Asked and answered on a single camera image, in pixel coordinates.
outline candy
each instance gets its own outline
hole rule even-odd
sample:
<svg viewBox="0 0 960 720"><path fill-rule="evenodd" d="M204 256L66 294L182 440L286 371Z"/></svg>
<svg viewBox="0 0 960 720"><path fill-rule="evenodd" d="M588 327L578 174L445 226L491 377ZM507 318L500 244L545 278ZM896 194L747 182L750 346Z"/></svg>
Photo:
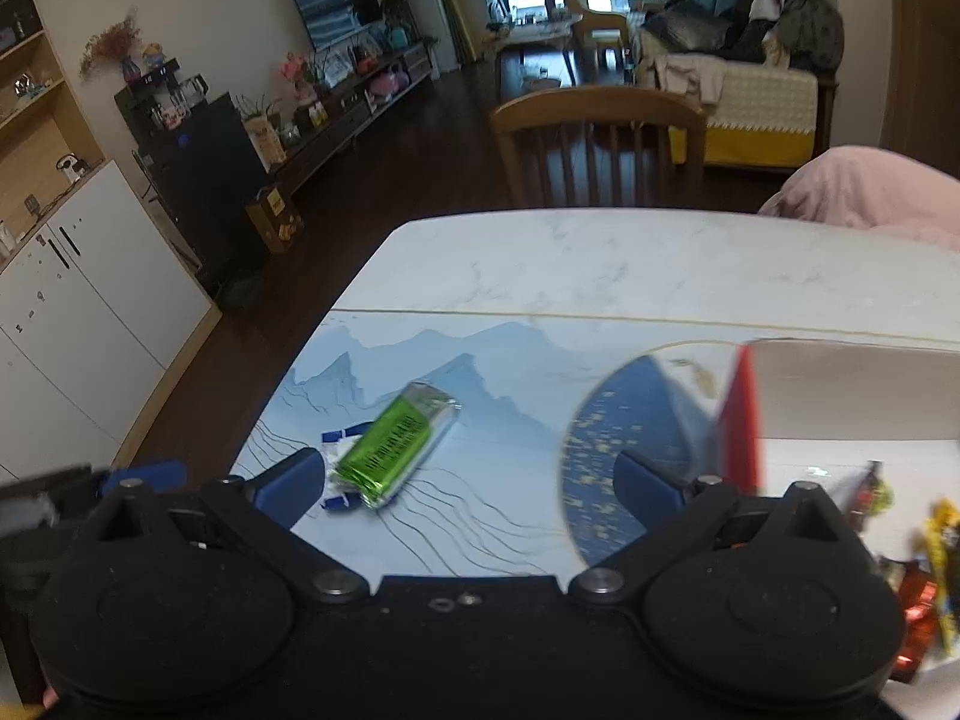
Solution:
<svg viewBox="0 0 960 720"><path fill-rule="evenodd" d="M904 646L896 655L890 679L910 683L917 675L923 656L937 632L937 613L934 607L937 583L933 576L920 570L917 562L882 560L880 570L901 602L906 619Z"/></svg>
<svg viewBox="0 0 960 720"><path fill-rule="evenodd" d="M339 461L334 473L372 509L386 506L453 423L460 404L411 382Z"/></svg>
<svg viewBox="0 0 960 720"><path fill-rule="evenodd" d="M937 618L940 620L940 634L944 642L944 652L948 655L953 654L957 624L947 587L947 549L955 543L958 525L960 512L946 499L934 506L933 517L923 524L923 542L930 559L930 568L938 584L936 608Z"/></svg>

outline cardboard box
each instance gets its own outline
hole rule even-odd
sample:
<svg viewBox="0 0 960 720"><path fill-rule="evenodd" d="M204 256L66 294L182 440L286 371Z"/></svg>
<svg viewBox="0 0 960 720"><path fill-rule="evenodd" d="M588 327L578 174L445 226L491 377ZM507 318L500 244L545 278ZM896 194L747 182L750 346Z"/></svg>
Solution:
<svg viewBox="0 0 960 720"><path fill-rule="evenodd" d="M247 206L247 215L273 254L290 250L304 231L304 219L277 187L260 190L256 201Z"/></svg>

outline coffee table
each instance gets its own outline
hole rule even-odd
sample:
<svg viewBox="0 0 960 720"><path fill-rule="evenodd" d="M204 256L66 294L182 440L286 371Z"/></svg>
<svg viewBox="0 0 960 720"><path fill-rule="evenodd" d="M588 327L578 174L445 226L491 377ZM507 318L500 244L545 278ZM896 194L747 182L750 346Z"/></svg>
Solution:
<svg viewBox="0 0 960 720"><path fill-rule="evenodd" d="M525 49L543 49L552 47L563 54L566 71L570 75L570 84L577 85L577 79L570 62L569 53L576 49L573 39L573 25L583 16L570 14L555 22L530 23L516 25L508 33L491 37L484 47L484 57L493 60L496 74L496 99L499 103L503 79L503 55L507 52L522 52Z"/></svg>

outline blue gripper pad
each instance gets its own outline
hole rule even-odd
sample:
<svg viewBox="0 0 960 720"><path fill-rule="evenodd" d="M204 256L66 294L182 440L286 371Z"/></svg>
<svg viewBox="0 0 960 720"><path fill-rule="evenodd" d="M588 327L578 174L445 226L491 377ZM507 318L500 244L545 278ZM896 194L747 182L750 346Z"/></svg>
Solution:
<svg viewBox="0 0 960 720"><path fill-rule="evenodd" d="M289 529L320 500L325 481L323 455L306 448L251 479L247 490L255 509Z"/></svg>
<svg viewBox="0 0 960 720"><path fill-rule="evenodd" d="M613 464L613 494L647 530L685 505L681 480L654 470L650 461L629 452L621 452Z"/></svg>

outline dried flower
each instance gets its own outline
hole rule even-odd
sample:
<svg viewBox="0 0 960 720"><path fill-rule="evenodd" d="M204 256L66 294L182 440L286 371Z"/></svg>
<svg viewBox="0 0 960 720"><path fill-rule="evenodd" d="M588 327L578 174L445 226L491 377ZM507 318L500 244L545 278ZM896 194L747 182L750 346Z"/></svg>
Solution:
<svg viewBox="0 0 960 720"><path fill-rule="evenodd" d="M140 30L136 26L136 10L131 9L127 18L109 26L99 35L86 42L80 59L80 77L87 79L104 62L122 62L140 42Z"/></svg>

